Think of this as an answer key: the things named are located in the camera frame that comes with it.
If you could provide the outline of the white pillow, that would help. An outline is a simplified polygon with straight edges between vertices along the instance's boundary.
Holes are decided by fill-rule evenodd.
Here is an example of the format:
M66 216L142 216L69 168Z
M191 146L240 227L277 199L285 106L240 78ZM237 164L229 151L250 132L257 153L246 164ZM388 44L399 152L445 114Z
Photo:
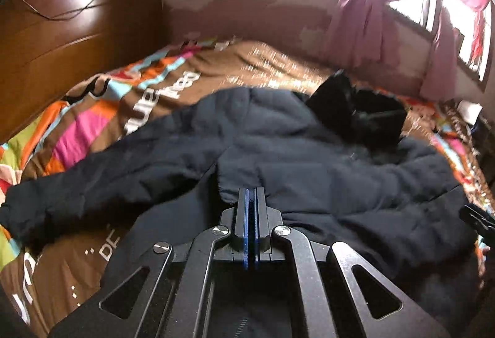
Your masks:
M476 102L461 100L458 103L457 111L460 113L465 123L469 124L470 126L474 126L480 115L480 112L482 112L482 105Z

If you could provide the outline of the wooden headboard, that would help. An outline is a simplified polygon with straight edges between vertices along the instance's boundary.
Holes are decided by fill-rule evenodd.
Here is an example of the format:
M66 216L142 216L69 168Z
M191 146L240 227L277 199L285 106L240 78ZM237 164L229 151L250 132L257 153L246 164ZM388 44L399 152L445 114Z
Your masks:
M164 45L162 0L1 4L1 140L80 81Z

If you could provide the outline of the dark navy padded jacket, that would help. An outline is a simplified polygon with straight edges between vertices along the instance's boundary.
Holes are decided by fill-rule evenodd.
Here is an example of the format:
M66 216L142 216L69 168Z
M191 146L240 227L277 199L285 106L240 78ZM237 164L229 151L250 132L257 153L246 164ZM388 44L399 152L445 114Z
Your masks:
M453 336L479 284L467 196L447 159L401 133L393 98L329 77L314 94L220 90L147 122L62 173L10 188L1 224L35 251L83 229L128 226L117 276L155 242L181 244L261 187L284 223L345 242Z

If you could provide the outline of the right pink curtain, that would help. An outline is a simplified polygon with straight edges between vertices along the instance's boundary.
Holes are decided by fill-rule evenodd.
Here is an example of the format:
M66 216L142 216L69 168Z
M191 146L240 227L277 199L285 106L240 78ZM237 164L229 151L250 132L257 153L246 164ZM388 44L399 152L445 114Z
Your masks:
M482 12L490 0L460 0L475 14L478 25L473 35L473 46L481 45L481 31L484 20ZM420 96L429 101L448 101L456 92L456 36L451 23L450 14L439 0L439 24L429 54L429 65L421 85Z

